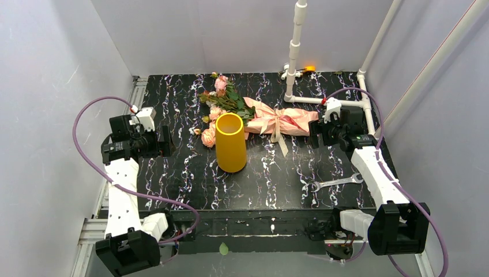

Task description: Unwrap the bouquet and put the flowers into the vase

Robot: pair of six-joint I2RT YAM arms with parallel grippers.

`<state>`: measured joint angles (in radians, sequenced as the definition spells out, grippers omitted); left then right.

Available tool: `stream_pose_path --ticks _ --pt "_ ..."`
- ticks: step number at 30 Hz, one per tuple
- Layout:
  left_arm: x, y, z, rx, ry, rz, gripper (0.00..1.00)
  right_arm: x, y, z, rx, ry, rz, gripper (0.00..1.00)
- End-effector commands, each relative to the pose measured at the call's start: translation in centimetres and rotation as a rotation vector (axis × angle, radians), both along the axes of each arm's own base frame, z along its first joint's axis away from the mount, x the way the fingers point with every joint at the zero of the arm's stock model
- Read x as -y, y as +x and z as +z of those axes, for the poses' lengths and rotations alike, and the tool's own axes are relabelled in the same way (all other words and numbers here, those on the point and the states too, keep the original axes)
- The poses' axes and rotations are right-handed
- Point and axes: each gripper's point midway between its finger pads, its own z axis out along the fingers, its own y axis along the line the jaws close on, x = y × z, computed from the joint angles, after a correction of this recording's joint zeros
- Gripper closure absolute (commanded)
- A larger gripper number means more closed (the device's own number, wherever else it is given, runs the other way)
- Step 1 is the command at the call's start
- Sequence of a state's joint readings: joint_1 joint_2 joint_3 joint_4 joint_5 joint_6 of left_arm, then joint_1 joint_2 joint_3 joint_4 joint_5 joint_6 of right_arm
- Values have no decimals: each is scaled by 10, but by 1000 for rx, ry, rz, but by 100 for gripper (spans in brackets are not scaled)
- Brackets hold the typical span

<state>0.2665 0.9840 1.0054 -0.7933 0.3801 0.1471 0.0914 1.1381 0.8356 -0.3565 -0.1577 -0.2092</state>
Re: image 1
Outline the pink wrapping paper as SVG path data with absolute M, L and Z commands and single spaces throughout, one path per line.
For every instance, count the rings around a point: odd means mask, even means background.
M 272 109 L 252 98 L 244 98 L 249 107 L 255 108 L 255 116 L 248 121 L 245 132 L 272 134 L 279 131 L 290 136 L 309 136 L 309 122 L 318 120 L 317 111 L 300 108 Z

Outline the cream ribbon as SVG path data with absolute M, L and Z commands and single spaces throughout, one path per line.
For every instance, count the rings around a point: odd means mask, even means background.
M 280 130 L 280 117 L 282 116 L 282 113 L 283 112 L 281 110 L 274 109 L 273 115 L 271 115 L 269 117 L 262 117 L 262 126 L 260 129 L 260 134 L 265 133 L 265 131 L 268 128 L 269 122 L 272 121 L 273 127 L 272 127 L 270 142 L 271 143 L 278 143 L 283 156 L 286 157 L 289 150 L 288 150 L 288 147 L 285 143 L 284 137 L 282 136 L 281 130 Z

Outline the yellow cylindrical vase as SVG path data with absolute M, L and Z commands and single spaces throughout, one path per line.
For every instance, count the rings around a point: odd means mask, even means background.
M 247 163 L 244 124 L 235 113 L 225 113 L 216 120 L 216 157 L 227 173 L 241 171 Z

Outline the pink rose bouquet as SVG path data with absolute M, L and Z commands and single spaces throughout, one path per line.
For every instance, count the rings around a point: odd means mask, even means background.
M 219 116 L 225 113 L 234 113 L 241 117 L 243 124 L 254 119 L 255 108 L 249 106 L 244 97 L 240 96 L 235 90 L 235 84 L 225 75 L 216 72 L 211 73 L 214 79 L 214 90 L 198 94 L 201 103 L 210 108 L 207 116 L 202 118 L 209 127 L 205 130 L 196 130 L 194 133 L 199 135 L 204 146 L 212 148 L 216 141 L 216 123 Z

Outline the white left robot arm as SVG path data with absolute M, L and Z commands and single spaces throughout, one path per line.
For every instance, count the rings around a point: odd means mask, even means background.
M 159 241 L 168 229 L 167 215 L 159 212 L 141 219 L 135 195 L 139 159 L 170 156 L 174 150 L 168 128 L 163 128 L 163 140 L 159 141 L 154 117 L 149 110 L 110 118 L 111 134 L 101 144 L 104 169 L 113 182 L 108 190 L 104 239 L 95 248 L 114 276 L 160 263 Z

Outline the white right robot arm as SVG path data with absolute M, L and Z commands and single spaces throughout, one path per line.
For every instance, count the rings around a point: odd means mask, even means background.
M 377 209 L 375 215 L 355 208 L 334 208 L 327 230 L 356 234 L 366 240 L 378 256 L 418 254 L 424 251 L 430 210 L 415 204 L 400 189 L 377 148 L 377 139 L 359 125 L 358 108 L 338 108 L 323 118 L 309 122 L 309 141 L 319 147 L 321 137 L 327 146 L 339 145 L 367 185 Z

